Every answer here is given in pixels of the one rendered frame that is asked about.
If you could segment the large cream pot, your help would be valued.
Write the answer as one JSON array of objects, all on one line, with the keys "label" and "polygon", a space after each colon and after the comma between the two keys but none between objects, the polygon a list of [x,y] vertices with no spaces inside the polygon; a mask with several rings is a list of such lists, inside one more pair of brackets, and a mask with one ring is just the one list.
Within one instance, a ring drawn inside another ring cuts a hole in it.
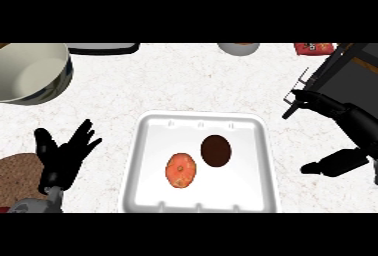
[{"label": "large cream pot", "polygon": [[0,43],[0,103],[48,102],[68,88],[72,74],[63,43]]}]

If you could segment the brown round placemat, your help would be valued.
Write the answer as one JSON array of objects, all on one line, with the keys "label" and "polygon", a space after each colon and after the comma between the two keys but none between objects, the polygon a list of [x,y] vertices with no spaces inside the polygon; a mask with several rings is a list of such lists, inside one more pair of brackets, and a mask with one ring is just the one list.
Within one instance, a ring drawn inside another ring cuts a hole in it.
[{"label": "brown round placemat", "polygon": [[35,153],[19,153],[0,159],[0,207],[11,207],[25,198],[47,198],[38,192],[41,171]]}]

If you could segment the white plastic tray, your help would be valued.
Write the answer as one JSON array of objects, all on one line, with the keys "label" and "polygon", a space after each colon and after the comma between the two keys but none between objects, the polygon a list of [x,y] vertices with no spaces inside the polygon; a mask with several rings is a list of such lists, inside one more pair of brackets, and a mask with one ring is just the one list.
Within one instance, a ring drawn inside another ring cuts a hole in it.
[{"label": "white plastic tray", "polygon": [[[230,145],[230,159],[209,166],[200,144],[211,135]],[[196,164],[193,181],[171,186],[165,166],[177,153]],[[252,114],[147,111],[137,120],[125,176],[121,212],[240,212],[280,210],[271,154],[263,119]]]}]

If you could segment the red snack bag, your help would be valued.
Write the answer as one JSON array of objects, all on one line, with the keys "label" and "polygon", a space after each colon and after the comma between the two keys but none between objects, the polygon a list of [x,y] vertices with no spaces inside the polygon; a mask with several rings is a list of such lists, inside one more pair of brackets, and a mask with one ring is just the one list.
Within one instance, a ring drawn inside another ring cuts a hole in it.
[{"label": "red snack bag", "polygon": [[294,48],[296,54],[305,56],[330,55],[333,52],[330,43],[295,43]]}]

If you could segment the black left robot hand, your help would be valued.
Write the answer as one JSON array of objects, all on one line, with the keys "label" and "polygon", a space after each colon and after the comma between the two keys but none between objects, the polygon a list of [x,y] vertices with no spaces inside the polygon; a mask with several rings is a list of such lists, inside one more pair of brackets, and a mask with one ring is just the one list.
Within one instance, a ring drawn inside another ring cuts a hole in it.
[{"label": "black left robot hand", "polygon": [[102,142],[102,139],[90,141],[94,135],[91,126],[91,121],[85,119],[62,145],[56,144],[44,128],[35,129],[35,154],[43,164],[38,184],[41,194],[47,194],[51,187],[59,187],[63,191],[71,188],[82,161]]}]

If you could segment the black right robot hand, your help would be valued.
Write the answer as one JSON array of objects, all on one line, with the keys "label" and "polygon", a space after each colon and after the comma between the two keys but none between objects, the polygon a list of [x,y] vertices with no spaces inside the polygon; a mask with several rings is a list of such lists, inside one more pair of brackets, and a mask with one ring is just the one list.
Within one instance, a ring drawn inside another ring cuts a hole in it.
[{"label": "black right robot hand", "polygon": [[319,162],[305,164],[302,174],[336,177],[375,160],[375,184],[378,185],[378,119],[354,104],[339,103],[326,95],[294,89],[298,107],[330,118],[356,144],[354,149],[341,149]]}]

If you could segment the black tiered shelf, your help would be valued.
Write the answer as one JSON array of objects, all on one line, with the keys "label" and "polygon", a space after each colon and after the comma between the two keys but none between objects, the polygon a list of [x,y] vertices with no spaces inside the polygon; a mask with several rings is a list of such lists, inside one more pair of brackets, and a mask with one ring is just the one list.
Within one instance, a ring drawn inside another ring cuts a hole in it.
[{"label": "black tiered shelf", "polygon": [[341,43],[294,89],[314,91],[353,103],[378,118],[378,43]]}]

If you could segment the dark brown cupcake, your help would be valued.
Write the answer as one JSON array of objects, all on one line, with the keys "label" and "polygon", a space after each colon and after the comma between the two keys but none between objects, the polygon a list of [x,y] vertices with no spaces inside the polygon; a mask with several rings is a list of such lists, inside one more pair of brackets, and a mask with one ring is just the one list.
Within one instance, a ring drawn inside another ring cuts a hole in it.
[{"label": "dark brown cupcake", "polygon": [[232,156],[232,148],[226,138],[220,135],[209,135],[200,144],[200,157],[211,167],[221,167],[227,164]]}]

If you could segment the grey round bowl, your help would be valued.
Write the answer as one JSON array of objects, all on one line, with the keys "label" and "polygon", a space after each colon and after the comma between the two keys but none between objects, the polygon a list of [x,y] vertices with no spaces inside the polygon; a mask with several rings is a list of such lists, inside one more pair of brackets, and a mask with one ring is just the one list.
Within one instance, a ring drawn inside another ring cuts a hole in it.
[{"label": "grey round bowl", "polygon": [[248,56],[251,55],[258,47],[258,43],[218,43],[220,49],[232,56]]}]

